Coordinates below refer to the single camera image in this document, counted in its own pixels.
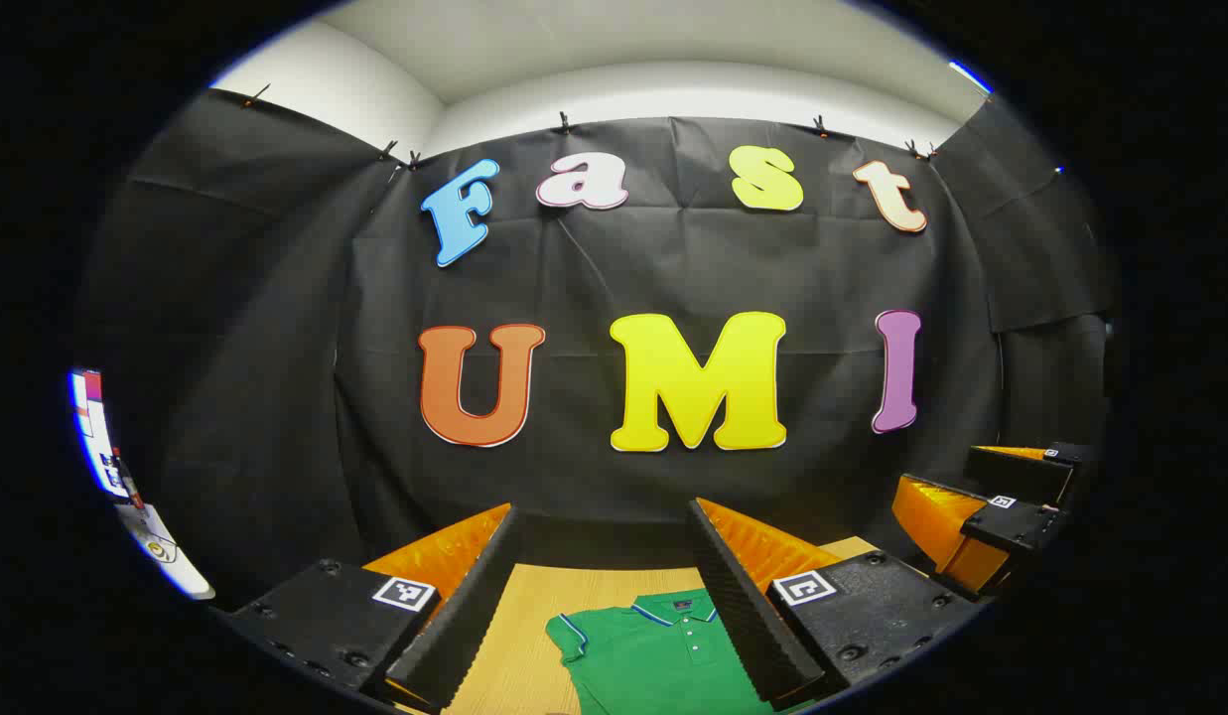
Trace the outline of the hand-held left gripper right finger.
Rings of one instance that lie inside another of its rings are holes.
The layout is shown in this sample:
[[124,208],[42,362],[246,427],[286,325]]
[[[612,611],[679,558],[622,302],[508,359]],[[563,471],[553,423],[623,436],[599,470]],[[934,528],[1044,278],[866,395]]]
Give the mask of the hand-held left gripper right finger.
[[756,695],[826,700],[912,661],[980,606],[880,549],[837,557],[717,502],[689,502],[695,560]]

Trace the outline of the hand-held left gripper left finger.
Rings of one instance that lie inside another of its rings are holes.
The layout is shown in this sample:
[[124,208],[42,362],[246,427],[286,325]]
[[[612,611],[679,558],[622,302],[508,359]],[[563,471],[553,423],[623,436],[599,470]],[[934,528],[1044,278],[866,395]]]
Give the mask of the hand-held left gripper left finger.
[[438,714],[483,646],[521,533],[503,502],[368,564],[322,558],[226,620],[345,695]]

